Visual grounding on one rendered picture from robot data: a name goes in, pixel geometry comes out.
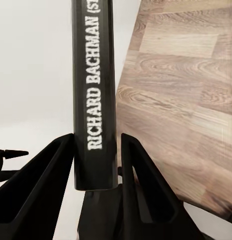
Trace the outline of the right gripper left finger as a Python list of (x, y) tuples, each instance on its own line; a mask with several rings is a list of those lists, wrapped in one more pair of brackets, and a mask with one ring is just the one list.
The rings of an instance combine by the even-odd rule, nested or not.
[(53, 240), (74, 134), (56, 138), (0, 187), (0, 240)]

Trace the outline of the hardback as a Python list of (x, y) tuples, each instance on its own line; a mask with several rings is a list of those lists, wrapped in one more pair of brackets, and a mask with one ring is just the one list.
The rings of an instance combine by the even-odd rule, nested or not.
[(71, 0), (74, 188), (118, 187), (113, 0)]

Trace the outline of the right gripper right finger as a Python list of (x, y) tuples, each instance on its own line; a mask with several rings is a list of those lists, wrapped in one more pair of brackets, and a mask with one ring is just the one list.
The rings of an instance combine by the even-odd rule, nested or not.
[[(125, 240), (206, 240), (141, 142), (121, 134)], [(144, 223), (133, 173), (135, 168), (152, 223)]]

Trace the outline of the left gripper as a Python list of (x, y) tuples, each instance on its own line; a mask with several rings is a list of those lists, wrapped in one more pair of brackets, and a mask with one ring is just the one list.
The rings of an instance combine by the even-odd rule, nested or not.
[(16, 157), (25, 156), (28, 154), (29, 154), (28, 151), (23, 151), (23, 150), (8, 150), (8, 149), (6, 149), (4, 151), (4, 150), (0, 149), (0, 182), (7, 181), (16, 172), (19, 171), (19, 170), (2, 170), (2, 166), (4, 163), (4, 160), (3, 160), (4, 157), (5, 157), (5, 159), (12, 159), (12, 158), (16, 158)]

